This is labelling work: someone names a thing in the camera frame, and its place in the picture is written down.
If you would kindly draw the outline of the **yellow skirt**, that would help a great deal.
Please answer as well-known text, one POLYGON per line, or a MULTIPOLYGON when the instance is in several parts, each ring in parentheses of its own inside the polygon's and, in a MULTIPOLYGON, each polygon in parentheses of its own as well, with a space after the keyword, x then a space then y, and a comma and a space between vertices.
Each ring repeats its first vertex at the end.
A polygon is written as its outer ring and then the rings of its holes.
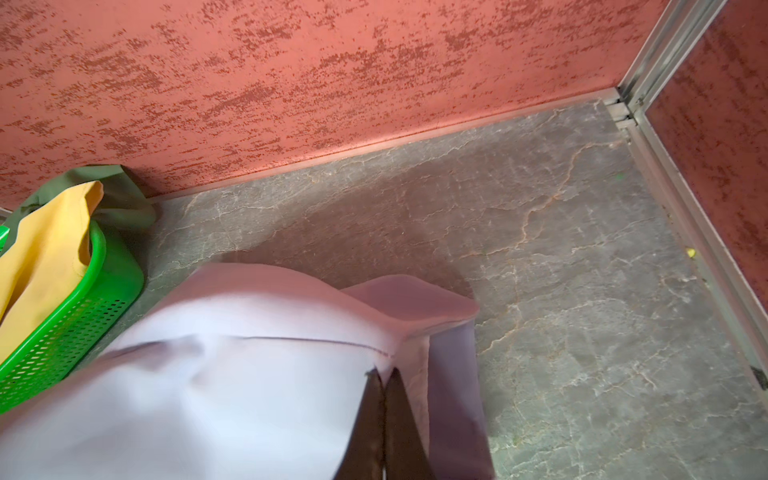
POLYGON ((75 185, 19 222, 15 242, 1 256, 2 360, 83 280, 91 215, 103 194, 99 181, 75 185))

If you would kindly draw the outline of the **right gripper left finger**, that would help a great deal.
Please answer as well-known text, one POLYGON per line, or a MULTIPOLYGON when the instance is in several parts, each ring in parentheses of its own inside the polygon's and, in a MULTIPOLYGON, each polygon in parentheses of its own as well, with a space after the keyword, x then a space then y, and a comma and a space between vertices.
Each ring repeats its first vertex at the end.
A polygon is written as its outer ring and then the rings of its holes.
POLYGON ((384 477, 385 398, 377 370, 366 384, 346 451, 335 480, 382 480, 384 477))

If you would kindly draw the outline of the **lavender skirt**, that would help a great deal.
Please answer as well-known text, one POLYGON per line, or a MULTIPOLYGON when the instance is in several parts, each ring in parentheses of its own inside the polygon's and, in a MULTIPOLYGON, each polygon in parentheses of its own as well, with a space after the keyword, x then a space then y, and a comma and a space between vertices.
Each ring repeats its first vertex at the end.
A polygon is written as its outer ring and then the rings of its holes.
POLYGON ((366 384, 405 383, 436 479, 495 475, 477 303, 413 276, 337 289, 194 272, 103 353, 1 418, 5 479, 334 479, 366 384))

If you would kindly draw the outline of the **right aluminium corner post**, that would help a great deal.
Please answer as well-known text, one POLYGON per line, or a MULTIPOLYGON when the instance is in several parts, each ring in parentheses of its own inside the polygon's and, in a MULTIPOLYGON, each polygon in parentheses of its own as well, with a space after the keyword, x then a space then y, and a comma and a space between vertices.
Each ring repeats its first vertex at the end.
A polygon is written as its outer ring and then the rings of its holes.
POLYGON ((618 87, 617 127, 767 389, 767 5, 673 1, 618 87))

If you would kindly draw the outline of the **dark green skirt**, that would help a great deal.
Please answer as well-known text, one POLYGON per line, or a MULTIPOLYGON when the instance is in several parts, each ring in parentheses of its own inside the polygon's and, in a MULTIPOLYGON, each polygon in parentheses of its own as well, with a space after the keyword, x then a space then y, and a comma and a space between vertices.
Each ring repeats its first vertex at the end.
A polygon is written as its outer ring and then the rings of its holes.
POLYGON ((16 240, 22 219, 52 201, 59 193, 75 185, 99 181, 103 198, 93 218, 100 224, 119 230, 143 230, 157 220, 157 213, 133 177, 121 165, 87 165, 69 170, 43 184, 6 219, 8 228, 5 253, 16 240))

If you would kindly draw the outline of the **green plastic basket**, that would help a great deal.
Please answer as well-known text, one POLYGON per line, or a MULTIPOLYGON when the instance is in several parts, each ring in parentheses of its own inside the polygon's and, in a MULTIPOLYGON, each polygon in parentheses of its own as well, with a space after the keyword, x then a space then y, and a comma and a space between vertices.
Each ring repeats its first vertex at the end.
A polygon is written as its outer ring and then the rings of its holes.
POLYGON ((143 271, 119 232, 92 221, 91 261, 72 293, 1 364, 1 412, 56 385, 140 295, 143 271))

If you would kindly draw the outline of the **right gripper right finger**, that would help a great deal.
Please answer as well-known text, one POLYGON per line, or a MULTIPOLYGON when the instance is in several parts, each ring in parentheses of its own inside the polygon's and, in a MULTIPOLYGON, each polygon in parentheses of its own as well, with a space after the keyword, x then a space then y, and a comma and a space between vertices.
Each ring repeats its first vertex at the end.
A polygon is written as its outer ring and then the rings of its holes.
POLYGON ((390 480, 435 480, 405 383, 394 369, 384 390, 384 473, 390 480))

